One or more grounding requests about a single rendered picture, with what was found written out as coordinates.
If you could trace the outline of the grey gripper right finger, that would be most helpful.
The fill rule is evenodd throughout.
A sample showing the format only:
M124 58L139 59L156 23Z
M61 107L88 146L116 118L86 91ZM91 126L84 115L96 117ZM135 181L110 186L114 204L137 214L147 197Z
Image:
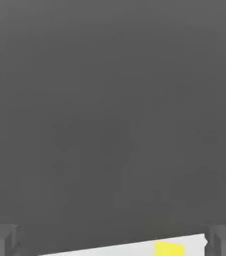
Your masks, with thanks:
M209 226L204 236L204 256L226 256L226 225Z

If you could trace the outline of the large yellow box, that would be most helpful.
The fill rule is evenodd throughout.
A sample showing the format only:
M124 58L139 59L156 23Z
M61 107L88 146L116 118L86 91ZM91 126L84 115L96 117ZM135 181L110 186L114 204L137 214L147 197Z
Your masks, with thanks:
M185 246L158 241L155 243L155 256L185 256Z

